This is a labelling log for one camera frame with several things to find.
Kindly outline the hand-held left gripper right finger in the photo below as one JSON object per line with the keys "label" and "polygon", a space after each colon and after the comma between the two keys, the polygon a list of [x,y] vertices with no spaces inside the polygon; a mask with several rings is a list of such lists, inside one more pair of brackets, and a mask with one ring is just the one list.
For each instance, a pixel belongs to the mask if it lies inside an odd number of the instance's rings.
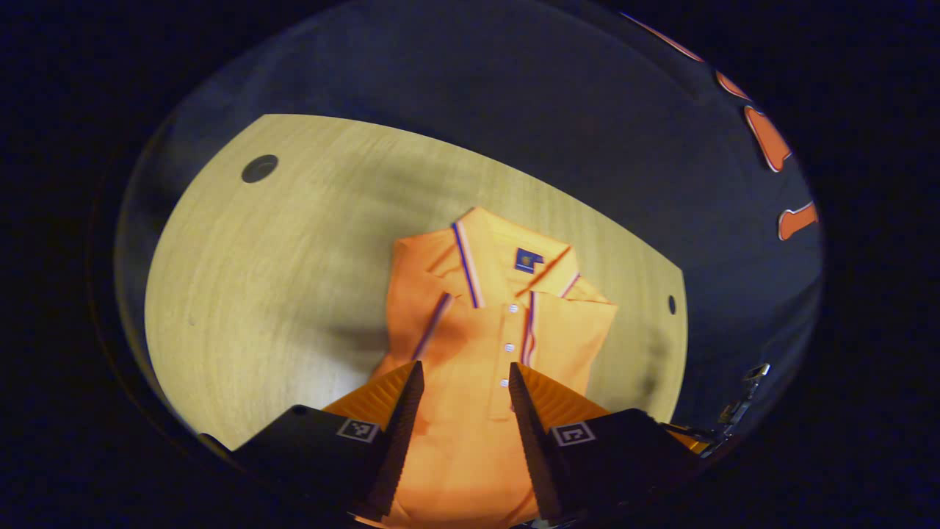
{"label": "hand-held left gripper right finger", "polygon": [[511,402],[541,518],[638,508],[697,478],[705,461],[641,409],[610,412],[510,365]]}

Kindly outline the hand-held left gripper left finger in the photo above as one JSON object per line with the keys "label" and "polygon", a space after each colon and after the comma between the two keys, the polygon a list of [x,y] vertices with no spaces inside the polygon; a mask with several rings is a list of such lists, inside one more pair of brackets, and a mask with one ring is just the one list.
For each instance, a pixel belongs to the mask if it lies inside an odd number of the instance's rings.
{"label": "hand-held left gripper left finger", "polygon": [[292,501],[379,522],[391,512],[424,389],[422,362],[411,361],[324,409],[291,406],[234,449],[208,433],[199,439]]}

